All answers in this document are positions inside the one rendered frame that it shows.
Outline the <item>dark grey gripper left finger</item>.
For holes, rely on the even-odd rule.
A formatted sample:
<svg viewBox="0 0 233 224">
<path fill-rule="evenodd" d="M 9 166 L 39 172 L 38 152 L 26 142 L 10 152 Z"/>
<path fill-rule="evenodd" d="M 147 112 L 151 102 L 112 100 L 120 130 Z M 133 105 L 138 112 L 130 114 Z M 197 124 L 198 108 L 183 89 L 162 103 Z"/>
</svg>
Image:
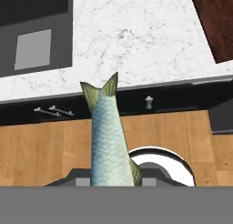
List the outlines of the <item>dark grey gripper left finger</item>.
<svg viewBox="0 0 233 224">
<path fill-rule="evenodd" d="M 48 187 L 89 187 L 91 170 L 89 168 L 72 168 L 65 178 L 47 184 Z"/>
</svg>

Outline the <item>black cabinet front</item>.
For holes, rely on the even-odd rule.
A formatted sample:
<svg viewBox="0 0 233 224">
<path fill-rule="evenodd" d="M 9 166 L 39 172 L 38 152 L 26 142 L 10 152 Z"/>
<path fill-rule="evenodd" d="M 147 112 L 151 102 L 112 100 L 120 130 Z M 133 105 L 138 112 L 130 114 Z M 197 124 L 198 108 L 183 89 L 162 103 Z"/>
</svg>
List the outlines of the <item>black cabinet front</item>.
<svg viewBox="0 0 233 224">
<path fill-rule="evenodd" d="M 147 96 L 153 97 L 151 109 L 146 109 L 145 98 Z M 231 98 L 233 98 L 233 78 L 203 83 L 118 89 L 116 92 L 117 107 L 122 116 L 204 110 Z M 58 112 L 61 117 L 55 117 L 34 111 L 34 108 L 41 107 L 46 111 L 56 113 L 57 111 L 49 109 L 51 106 L 72 111 L 74 115 L 71 117 Z M 87 102 L 81 93 L 0 104 L 0 127 L 88 119 L 90 117 Z"/>
</svg>

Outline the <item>blue-green fish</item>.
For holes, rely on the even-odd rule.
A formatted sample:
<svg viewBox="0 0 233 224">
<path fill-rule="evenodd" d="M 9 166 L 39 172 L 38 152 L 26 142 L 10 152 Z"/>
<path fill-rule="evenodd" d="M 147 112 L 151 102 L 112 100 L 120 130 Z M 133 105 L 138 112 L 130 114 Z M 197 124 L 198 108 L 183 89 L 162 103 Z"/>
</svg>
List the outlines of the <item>blue-green fish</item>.
<svg viewBox="0 0 233 224">
<path fill-rule="evenodd" d="M 92 120 L 91 186 L 137 187 L 142 173 L 129 156 L 117 108 L 118 72 L 101 87 L 81 82 Z"/>
</svg>

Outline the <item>dark brown cutting board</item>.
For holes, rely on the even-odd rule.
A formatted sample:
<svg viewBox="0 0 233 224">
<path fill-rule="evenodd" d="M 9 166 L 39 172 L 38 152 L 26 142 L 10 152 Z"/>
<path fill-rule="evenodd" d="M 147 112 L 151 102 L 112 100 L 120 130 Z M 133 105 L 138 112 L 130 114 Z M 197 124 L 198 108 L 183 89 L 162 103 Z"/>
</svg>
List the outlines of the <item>dark brown cutting board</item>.
<svg viewBox="0 0 233 224">
<path fill-rule="evenodd" d="M 217 64 L 233 59 L 233 0 L 192 0 Z"/>
</svg>

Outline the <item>white round plate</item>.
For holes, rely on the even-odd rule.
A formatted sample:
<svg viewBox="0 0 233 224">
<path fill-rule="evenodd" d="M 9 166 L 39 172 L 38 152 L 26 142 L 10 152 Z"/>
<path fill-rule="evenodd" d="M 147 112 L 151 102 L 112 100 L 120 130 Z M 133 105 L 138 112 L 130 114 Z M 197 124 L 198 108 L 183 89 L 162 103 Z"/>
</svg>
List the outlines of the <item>white round plate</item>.
<svg viewBox="0 0 233 224">
<path fill-rule="evenodd" d="M 167 177 L 184 184 L 184 187 L 195 187 L 196 180 L 189 164 L 177 153 L 154 146 L 135 148 L 129 156 L 142 168 L 157 168 Z"/>
</svg>

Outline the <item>dark grey open drawer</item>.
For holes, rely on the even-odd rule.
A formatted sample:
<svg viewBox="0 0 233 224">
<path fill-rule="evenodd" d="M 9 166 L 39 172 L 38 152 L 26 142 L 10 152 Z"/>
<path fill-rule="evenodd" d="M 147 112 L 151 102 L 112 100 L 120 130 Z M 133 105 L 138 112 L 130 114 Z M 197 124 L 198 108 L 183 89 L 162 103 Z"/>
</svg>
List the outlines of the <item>dark grey open drawer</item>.
<svg viewBox="0 0 233 224">
<path fill-rule="evenodd" d="M 212 107 L 208 114 L 213 135 L 233 135 L 233 98 Z"/>
</svg>

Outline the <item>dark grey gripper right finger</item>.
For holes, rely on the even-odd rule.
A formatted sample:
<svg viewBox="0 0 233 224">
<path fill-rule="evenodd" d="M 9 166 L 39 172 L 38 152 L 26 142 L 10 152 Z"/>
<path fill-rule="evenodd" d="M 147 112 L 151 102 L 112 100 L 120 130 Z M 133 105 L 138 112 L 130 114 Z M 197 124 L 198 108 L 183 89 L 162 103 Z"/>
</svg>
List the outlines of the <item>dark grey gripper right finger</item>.
<svg viewBox="0 0 233 224">
<path fill-rule="evenodd" d="M 184 187 L 184 184 L 172 178 L 167 178 L 161 170 L 157 168 L 142 168 L 141 173 L 141 187 Z"/>
</svg>

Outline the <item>dark grey hob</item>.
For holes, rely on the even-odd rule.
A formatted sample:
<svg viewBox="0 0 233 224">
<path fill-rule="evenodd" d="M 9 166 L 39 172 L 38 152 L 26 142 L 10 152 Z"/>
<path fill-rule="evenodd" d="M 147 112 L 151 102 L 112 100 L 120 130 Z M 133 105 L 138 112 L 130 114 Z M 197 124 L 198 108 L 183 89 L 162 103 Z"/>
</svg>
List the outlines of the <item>dark grey hob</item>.
<svg viewBox="0 0 233 224">
<path fill-rule="evenodd" d="M 73 0 L 0 0 L 0 77 L 72 66 Z"/>
</svg>

